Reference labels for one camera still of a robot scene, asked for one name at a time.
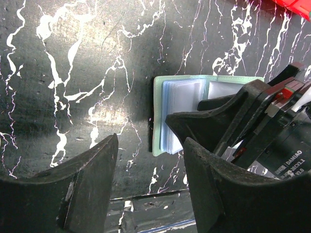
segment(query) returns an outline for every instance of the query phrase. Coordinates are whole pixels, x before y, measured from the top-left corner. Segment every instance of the white plastic part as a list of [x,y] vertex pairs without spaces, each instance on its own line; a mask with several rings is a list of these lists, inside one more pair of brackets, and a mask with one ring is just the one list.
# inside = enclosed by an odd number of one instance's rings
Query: white plastic part
[[306,91],[305,94],[297,101],[297,103],[292,107],[292,110],[294,112],[297,112],[301,106],[303,106],[306,103],[309,103],[311,101],[311,86],[309,89]]

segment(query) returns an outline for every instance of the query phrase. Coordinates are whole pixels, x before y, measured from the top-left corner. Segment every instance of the red component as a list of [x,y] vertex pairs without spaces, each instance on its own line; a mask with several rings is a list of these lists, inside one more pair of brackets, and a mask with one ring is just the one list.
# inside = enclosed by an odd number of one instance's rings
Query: red component
[[234,156],[234,158],[240,157],[247,149],[245,147],[242,147]]
[[281,92],[282,92],[283,97],[285,99],[289,99],[292,96],[292,94],[294,93],[292,90],[289,90],[287,88],[284,88],[283,90],[281,90]]
[[308,21],[311,21],[311,0],[273,0]]

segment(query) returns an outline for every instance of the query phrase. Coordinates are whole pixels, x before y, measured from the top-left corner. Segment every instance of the black marble surface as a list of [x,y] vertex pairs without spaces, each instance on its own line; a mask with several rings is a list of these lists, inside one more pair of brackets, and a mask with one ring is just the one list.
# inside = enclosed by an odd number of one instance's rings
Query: black marble surface
[[153,77],[311,65],[311,24],[271,0],[3,0],[0,19],[1,173],[31,177],[117,133],[112,199],[187,188],[182,153],[149,152]]

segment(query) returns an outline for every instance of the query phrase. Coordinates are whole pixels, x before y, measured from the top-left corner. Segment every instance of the red object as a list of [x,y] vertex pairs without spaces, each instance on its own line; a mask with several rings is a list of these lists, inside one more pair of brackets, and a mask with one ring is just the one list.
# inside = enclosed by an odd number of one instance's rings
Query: red object
[[308,21],[311,21],[311,0],[273,0]]
[[283,97],[286,99],[289,99],[292,96],[292,94],[294,93],[292,90],[287,89],[287,88],[284,88],[281,92],[283,94]]

